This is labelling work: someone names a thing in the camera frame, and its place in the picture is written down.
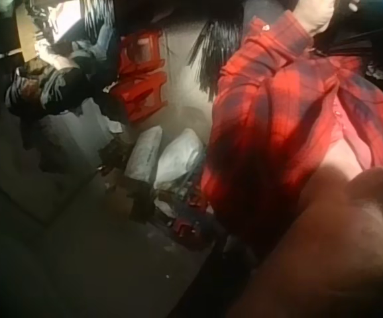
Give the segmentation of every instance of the fabric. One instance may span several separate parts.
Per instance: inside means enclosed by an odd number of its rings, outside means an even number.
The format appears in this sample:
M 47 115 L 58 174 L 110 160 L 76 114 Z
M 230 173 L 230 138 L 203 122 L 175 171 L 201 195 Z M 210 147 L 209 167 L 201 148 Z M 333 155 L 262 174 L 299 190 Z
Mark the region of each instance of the fabric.
M 253 19 L 221 71 L 201 187 L 218 220 L 260 252 L 296 219 L 300 191 L 322 161 L 336 123 L 335 96 L 383 166 L 383 93 L 357 74 L 357 58 L 317 58 L 290 11 Z

